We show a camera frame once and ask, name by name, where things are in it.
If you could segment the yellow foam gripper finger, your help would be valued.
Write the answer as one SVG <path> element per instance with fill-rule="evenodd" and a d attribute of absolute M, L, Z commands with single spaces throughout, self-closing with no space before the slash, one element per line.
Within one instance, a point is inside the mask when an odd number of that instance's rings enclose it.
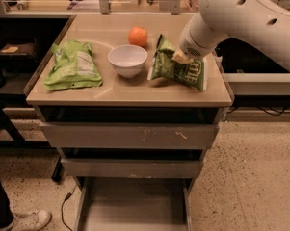
<path fill-rule="evenodd" d="M 176 50 L 172 59 L 179 64 L 190 64 L 193 61 L 193 58 L 187 56 L 182 50 Z"/>

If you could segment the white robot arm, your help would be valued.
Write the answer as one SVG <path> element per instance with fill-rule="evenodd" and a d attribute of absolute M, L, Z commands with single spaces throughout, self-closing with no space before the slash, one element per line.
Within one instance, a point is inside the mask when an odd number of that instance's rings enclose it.
<path fill-rule="evenodd" d="M 200 60 L 222 41 L 239 39 L 290 72 L 290 11 L 270 0 L 199 0 L 184 27 L 182 57 Z"/>

